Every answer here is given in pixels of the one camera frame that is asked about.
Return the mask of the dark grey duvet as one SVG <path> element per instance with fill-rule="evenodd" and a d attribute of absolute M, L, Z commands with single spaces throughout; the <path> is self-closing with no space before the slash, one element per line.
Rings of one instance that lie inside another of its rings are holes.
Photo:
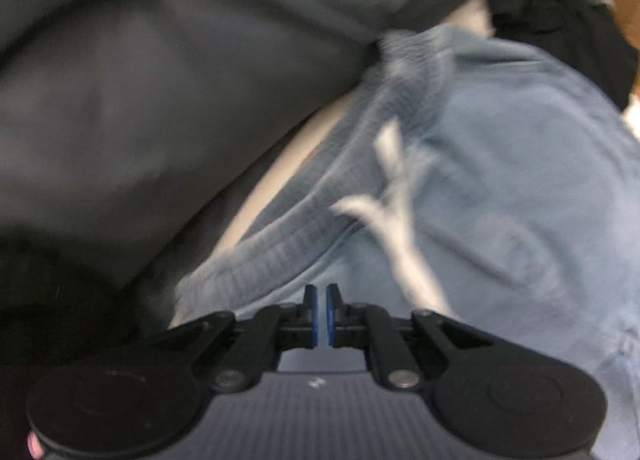
<path fill-rule="evenodd" d="M 465 0 L 1 0 L 1 227 L 125 283 L 391 28 Z"/>

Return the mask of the black garment pile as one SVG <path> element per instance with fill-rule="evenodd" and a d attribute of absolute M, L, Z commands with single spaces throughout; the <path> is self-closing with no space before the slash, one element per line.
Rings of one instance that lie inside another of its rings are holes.
<path fill-rule="evenodd" d="M 638 71 L 638 50 L 612 12 L 586 0 L 487 0 L 495 35 L 535 46 L 574 68 L 625 110 Z"/>

